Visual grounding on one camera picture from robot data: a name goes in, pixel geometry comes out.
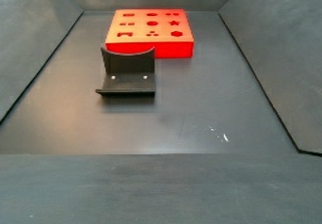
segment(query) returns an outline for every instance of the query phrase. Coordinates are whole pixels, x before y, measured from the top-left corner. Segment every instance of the white scuff mark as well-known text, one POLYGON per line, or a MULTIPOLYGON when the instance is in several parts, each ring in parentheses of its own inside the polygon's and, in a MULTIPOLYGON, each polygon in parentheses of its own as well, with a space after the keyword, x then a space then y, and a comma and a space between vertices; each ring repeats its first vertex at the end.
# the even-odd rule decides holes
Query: white scuff mark
POLYGON ((227 137, 226 137, 226 134, 225 134, 225 139, 226 139, 226 142, 229 142, 227 137))

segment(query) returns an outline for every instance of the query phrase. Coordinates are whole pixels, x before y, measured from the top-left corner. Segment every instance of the gray floor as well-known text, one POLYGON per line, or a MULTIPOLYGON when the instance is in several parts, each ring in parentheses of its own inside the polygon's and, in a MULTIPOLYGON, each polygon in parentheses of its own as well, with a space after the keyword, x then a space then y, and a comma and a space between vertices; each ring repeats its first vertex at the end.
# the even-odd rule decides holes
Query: gray floor
POLYGON ((111 13, 87 13, 0 127, 0 223, 320 224, 322 161, 294 150, 214 13, 153 99, 106 99, 111 13))
POLYGON ((3 155, 0 167, 0 223, 321 224, 320 157, 3 155))
POLYGON ((155 99, 103 99, 113 16, 82 16, 0 127, 0 153, 296 153, 214 12, 189 13, 195 55, 158 60, 155 99))

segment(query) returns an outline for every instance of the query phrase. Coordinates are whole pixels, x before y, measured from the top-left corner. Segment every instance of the red shape sorter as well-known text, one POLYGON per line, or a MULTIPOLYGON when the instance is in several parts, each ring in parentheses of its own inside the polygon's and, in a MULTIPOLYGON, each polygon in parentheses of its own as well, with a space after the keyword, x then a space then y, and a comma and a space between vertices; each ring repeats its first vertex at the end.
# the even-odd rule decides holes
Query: red shape sorter
POLYGON ((117 10, 109 51, 134 54, 155 47, 155 58, 193 57, 194 37, 182 9, 117 10))

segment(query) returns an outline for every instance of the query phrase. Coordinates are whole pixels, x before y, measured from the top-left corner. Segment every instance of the black plastic part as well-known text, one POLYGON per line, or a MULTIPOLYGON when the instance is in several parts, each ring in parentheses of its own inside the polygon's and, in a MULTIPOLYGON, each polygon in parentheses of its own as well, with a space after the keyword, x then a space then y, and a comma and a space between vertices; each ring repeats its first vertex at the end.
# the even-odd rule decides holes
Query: black plastic part
POLYGON ((106 79, 101 95, 155 94, 155 48, 134 55, 121 55, 101 47, 106 79))

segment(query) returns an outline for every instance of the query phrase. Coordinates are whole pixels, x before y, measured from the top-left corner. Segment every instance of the red block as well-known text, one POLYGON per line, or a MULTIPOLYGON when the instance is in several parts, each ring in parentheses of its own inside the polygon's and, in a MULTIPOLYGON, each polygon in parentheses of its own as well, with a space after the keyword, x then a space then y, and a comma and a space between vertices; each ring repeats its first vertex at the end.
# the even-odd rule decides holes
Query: red block
POLYGON ((155 47, 157 58, 193 57, 194 37, 182 9, 117 10, 106 48, 135 54, 155 47))

